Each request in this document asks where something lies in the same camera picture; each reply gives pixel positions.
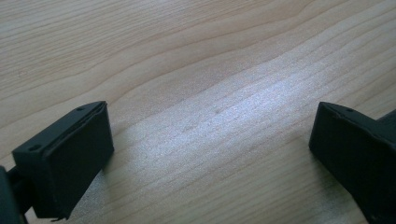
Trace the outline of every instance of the table surface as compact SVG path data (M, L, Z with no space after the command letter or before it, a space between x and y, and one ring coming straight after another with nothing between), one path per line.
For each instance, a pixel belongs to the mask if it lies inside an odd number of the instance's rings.
M394 0L0 2L0 164L108 102L115 154L67 223L366 223L307 144L320 101L395 95Z

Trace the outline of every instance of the wooden table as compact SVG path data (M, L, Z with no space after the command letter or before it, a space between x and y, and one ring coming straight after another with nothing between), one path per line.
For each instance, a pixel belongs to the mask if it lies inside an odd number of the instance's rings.
M67 223L366 223L307 144L318 102L395 96L394 0L0 3L0 164L108 102L116 152Z

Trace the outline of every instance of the wood grain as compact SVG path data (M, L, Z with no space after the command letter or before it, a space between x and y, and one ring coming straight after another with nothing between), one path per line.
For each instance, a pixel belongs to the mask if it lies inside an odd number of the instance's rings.
M0 2L0 164L109 103L115 155L67 223L366 223L307 143L318 102L395 96L394 0Z

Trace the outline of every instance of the screw hole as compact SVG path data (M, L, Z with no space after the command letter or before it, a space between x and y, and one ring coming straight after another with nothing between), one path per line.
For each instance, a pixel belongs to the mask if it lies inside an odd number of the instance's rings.
M29 147L28 150L29 150L29 151L36 151L36 150L38 150L39 148L41 148L40 145L34 145L34 146L32 146L32 147Z

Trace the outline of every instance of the mounting hole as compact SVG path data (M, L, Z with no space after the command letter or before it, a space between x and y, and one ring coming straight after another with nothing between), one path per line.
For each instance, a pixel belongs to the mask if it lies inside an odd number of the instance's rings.
M29 151L36 151L36 150L38 150L39 148L41 148L40 145L34 145L34 146L32 146L32 147L29 147L27 150L29 150Z

